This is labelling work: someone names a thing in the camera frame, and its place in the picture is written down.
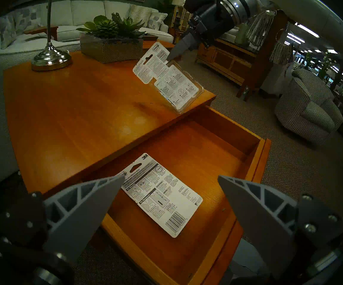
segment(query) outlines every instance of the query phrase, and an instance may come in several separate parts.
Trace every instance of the barcode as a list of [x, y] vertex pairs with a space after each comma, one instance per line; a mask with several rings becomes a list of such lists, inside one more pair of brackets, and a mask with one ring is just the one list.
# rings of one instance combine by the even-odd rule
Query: barcode
[[162, 62], [165, 62], [168, 56], [166, 55], [166, 52], [162, 50], [161, 52], [158, 53], [157, 57], [161, 59]]
[[186, 219], [175, 211], [171, 218], [167, 220], [166, 226], [172, 229], [174, 233], [177, 233], [185, 222]]

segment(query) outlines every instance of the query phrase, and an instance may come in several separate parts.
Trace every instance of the fringe wall hanging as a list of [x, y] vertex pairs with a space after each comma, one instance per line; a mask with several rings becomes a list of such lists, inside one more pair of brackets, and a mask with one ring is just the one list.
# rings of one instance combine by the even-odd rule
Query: fringe wall hanging
[[274, 11], [263, 12], [256, 16], [247, 32], [247, 38], [255, 46], [262, 46], [269, 29], [272, 26], [275, 13]]
[[293, 61], [293, 44], [285, 45], [284, 43], [280, 43], [280, 41], [285, 42], [287, 32], [283, 32], [280, 36], [280, 40], [274, 44], [273, 52], [270, 55], [269, 61], [273, 62], [274, 64], [281, 64], [286, 65], [289, 62]]

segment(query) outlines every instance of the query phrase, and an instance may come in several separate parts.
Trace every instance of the rectangular planter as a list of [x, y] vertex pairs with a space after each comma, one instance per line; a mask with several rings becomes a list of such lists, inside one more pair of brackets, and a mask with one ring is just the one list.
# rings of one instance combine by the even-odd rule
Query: rectangular planter
[[80, 50], [102, 63], [136, 60], [143, 55], [142, 39], [100, 39], [80, 33]]

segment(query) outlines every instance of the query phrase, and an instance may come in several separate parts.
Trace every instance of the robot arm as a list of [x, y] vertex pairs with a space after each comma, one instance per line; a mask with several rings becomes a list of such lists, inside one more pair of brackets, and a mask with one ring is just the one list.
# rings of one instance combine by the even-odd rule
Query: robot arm
[[320, 0], [186, 0], [185, 9], [193, 13], [183, 39], [168, 60], [200, 43], [211, 45], [221, 34], [265, 10], [282, 9], [285, 14], [320, 34], [343, 53], [343, 20]]

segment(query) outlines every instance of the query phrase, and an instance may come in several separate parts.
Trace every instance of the lamp stem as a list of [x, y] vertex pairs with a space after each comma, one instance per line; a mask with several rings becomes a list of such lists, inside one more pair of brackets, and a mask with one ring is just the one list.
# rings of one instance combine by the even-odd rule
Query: lamp stem
[[50, 33], [50, 19], [51, 19], [51, 1], [47, 4], [47, 44], [51, 44], [51, 33]]

